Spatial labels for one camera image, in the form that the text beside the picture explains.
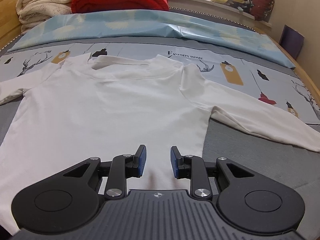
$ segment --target stack of blankets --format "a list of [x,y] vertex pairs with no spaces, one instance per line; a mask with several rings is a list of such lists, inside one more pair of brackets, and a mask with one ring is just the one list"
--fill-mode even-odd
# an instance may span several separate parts
[[21,32],[25,34],[31,28],[55,15],[71,14],[72,0],[18,0],[16,4]]

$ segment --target wooden bed frame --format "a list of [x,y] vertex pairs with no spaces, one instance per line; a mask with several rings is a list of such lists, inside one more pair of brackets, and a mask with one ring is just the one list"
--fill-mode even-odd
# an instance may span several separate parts
[[[21,34],[21,24],[16,14],[17,0],[0,0],[0,49],[7,45],[10,41]],[[255,28],[256,32],[266,34],[264,31]],[[292,61],[296,66],[295,73],[305,84],[316,103],[320,105],[320,91],[303,70],[303,68],[272,38],[270,38],[278,48]]]

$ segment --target white shirt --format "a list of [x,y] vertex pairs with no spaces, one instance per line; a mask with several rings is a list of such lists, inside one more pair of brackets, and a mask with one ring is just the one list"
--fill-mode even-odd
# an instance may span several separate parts
[[249,134],[320,150],[320,134],[297,117],[205,80],[197,66],[163,56],[132,60],[90,54],[0,83],[0,103],[23,93],[0,146],[0,223],[18,228],[11,202],[23,188],[92,156],[111,161],[147,147],[128,189],[189,189],[174,178],[170,148],[202,156],[209,118]]

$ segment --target shirt sleeve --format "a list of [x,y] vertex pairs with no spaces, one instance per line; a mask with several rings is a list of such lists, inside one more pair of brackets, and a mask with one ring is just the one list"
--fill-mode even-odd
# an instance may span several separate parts
[[41,84],[56,70],[60,69],[63,63],[64,61],[59,64],[48,63],[43,68],[34,72],[0,82],[0,105],[21,96],[29,89]]
[[211,117],[242,132],[272,141],[320,151],[320,133],[293,114],[202,77],[198,68],[184,67],[181,93]]

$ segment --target bed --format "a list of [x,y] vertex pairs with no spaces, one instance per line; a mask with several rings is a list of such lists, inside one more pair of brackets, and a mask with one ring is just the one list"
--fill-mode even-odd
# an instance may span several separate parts
[[[259,34],[224,19],[177,10],[175,14],[172,12],[161,17],[156,12],[146,13],[149,15],[148,21],[151,18],[156,24],[142,25],[143,32],[140,25],[141,21],[146,23],[145,14],[140,12],[124,14],[115,11],[111,12],[112,16],[108,13],[108,18],[118,20],[103,22],[106,26],[104,33],[95,32],[101,27],[92,24],[101,23],[99,17],[105,19],[105,13],[95,14],[92,18],[82,15],[53,18],[28,36],[17,37],[0,51],[0,82],[38,70],[48,62],[55,63],[88,52],[93,57],[113,55],[133,59],[153,58],[161,54],[183,63],[194,63],[205,78],[276,105],[320,131],[317,88],[295,61],[271,46],[273,42],[267,36],[264,36],[263,46],[248,46]],[[88,25],[85,25],[88,22],[92,29],[84,31],[88,30]],[[130,25],[134,22],[139,22],[139,26]],[[224,28],[224,34],[228,35],[204,35],[204,26],[209,29]],[[8,42],[17,33],[15,26],[2,36],[1,42]],[[239,36],[244,43],[231,42]],[[226,67],[236,75],[224,71]],[[17,98],[0,106],[0,144],[21,100]],[[210,120],[203,158],[205,161],[215,161],[221,156],[295,189],[306,204],[298,232],[309,240],[320,236],[318,153],[251,136]],[[217,192],[213,181],[211,185]],[[6,228],[5,219],[1,219],[0,224]]]

